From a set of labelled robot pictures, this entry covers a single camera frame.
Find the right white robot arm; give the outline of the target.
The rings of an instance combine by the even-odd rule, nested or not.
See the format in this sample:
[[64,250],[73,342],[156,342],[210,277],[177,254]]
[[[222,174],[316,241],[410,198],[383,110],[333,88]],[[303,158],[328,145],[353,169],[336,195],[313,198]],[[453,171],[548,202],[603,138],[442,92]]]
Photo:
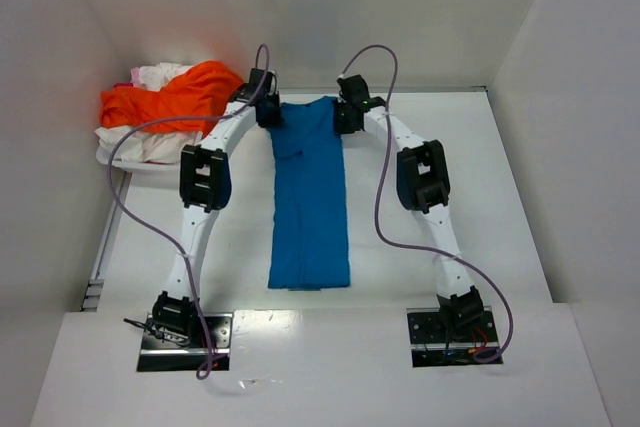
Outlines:
[[434,254],[439,321],[445,340],[461,342],[473,333],[484,313],[484,304],[469,269],[461,262],[461,250],[451,221],[450,179],[442,143],[414,133],[380,97],[373,97],[360,75],[340,75],[334,102],[334,132],[368,133],[387,151],[383,168],[395,155],[395,190],[402,207],[429,237]]

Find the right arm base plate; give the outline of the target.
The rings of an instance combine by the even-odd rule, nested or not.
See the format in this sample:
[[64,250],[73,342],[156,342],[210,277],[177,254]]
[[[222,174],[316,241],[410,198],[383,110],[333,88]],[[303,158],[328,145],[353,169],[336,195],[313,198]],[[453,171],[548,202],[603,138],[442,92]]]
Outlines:
[[480,365],[500,347],[490,308],[459,334],[449,333],[436,308],[408,309],[406,319],[413,368]]

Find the blue t shirt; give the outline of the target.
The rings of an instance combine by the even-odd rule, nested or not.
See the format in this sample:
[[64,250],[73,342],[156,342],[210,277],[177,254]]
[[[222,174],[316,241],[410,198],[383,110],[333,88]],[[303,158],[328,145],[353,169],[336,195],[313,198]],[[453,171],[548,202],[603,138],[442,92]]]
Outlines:
[[275,161],[268,287],[322,290],[351,285],[346,180],[334,99],[284,103],[269,130]]

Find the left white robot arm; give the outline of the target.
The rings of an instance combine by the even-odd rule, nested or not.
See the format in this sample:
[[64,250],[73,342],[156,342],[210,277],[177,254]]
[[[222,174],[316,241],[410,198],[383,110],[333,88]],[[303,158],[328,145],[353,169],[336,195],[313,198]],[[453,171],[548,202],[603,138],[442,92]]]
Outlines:
[[202,264],[219,213],[231,197],[230,157],[254,126],[278,127],[283,118],[276,74],[253,68],[229,97],[210,133],[182,150],[179,195],[183,204],[178,250],[151,317],[153,326],[181,342],[205,339],[197,301]]

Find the orange t shirt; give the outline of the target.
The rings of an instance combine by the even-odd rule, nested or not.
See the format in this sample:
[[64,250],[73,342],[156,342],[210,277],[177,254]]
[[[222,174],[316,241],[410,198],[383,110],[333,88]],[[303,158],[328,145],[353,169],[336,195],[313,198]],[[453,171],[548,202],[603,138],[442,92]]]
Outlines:
[[104,128],[135,127],[160,118],[174,122],[146,127],[153,134],[201,132],[208,134],[215,123],[204,116],[224,113],[231,94],[244,80],[217,61],[206,61],[172,79],[158,91],[116,85],[101,93],[100,125]]

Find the white t shirt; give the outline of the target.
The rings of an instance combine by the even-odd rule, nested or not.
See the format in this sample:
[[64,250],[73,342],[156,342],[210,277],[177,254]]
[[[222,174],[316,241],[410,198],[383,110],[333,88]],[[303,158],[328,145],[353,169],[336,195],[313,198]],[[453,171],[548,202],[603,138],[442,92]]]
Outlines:
[[[158,91],[175,77],[186,73],[195,65],[159,63],[154,66],[142,66],[139,78],[145,90]],[[173,164],[179,160],[180,151],[186,145],[192,145],[205,134],[201,132],[173,132],[168,134],[148,133],[149,126],[174,122],[174,117],[160,118],[139,126],[104,128],[95,130],[99,145],[106,152],[115,152],[117,161],[129,163]]]

